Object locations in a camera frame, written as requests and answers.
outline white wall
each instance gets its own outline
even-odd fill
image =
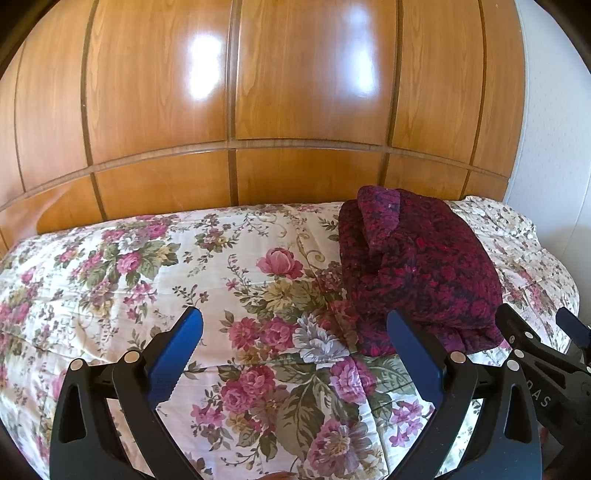
[[[515,3],[525,47],[525,111],[505,201],[534,221],[542,245],[571,272],[579,316],[591,323],[591,74],[548,13],[534,0]]]

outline wooden headboard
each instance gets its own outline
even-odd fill
[[[143,213],[504,195],[513,0],[61,0],[0,79],[0,253]]]

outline folded blanket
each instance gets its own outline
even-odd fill
[[[339,213],[343,281],[364,355],[394,353],[386,315],[398,310],[445,348],[474,353],[503,341],[501,283],[468,225],[441,200],[366,186]]]

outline metal screw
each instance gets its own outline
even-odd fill
[[[519,370],[519,364],[515,360],[508,360],[507,367],[509,367],[509,370],[513,370],[514,372]]]
[[[70,370],[73,370],[73,371],[79,370],[80,368],[82,368],[83,365],[84,365],[84,362],[82,360],[80,360],[79,358],[77,358],[76,360],[72,361],[72,363],[70,364]]]
[[[123,357],[123,360],[125,360],[125,363],[127,363],[127,364],[136,363],[139,360],[139,353],[136,352],[135,350],[127,352],[125,354],[125,356]]]
[[[462,352],[452,352],[449,358],[451,358],[452,361],[457,364],[462,364],[466,361],[466,355],[464,355]]]

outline bed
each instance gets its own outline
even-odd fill
[[[490,255],[509,303],[565,352],[561,306],[579,294],[535,226],[510,207],[448,202]],[[113,362],[170,328],[186,306],[203,338],[158,412],[201,475],[377,480],[392,472],[433,406],[397,355],[356,353],[355,315],[340,282],[341,203],[227,207],[142,215],[25,239],[0,273],[0,420],[48,478],[56,399],[72,359]],[[498,365],[508,344],[471,356]],[[116,401],[133,465],[149,469]],[[473,402],[442,470],[453,469]]]

